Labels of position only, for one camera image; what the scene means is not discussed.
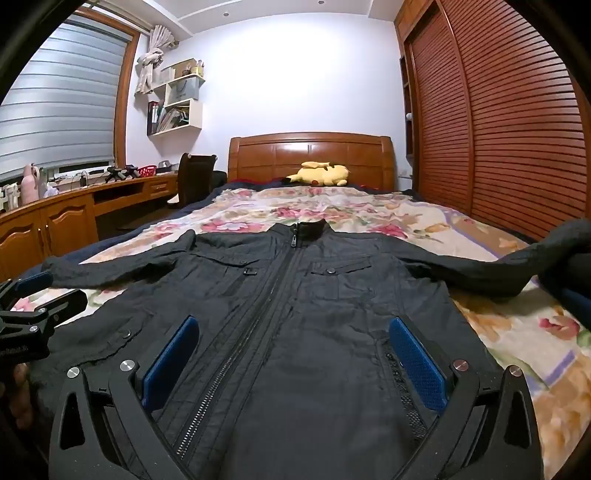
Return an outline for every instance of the desk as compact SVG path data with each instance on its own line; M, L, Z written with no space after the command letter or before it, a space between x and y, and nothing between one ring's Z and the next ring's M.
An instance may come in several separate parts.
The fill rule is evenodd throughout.
M60 193L0 215L0 281L98 241L96 217L177 193L177 173Z

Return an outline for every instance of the white ceiling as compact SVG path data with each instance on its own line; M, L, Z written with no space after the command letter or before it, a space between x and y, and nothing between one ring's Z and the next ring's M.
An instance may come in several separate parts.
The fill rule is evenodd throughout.
M152 25L168 27L178 40L250 18L305 12L365 15L393 21L402 0L103 0Z

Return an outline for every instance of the gray roller blind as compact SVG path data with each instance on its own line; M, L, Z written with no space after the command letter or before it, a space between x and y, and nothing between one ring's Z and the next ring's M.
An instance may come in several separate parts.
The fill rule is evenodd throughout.
M114 161L117 86L130 40L78 15L52 33L0 106L0 180L28 163Z

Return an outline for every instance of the jacket's left sleeve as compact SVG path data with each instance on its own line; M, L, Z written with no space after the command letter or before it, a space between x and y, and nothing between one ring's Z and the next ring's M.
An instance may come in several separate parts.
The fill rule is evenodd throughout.
M586 245L591 245L591 222L578 219L556 227L542 241L494 262L436 255L400 241L393 248L396 257L415 277L444 280L484 296L513 297L521 292L532 276L566 261L577 247Z
M55 288L92 288L115 282L146 277L155 271L162 272L174 267L179 257L186 255L195 243L195 231L188 230L175 242L136 255L115 258L100 263L75 264L62 258L49 257L42 270L53 275Z

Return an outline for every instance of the wooden headboard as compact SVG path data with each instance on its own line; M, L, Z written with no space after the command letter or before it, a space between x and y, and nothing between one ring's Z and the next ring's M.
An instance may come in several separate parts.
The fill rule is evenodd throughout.
M296 173L302 162L347 167L349 183L395 190L396 166L390 137L301 132L235 137L230 141L228 180L266 182Z

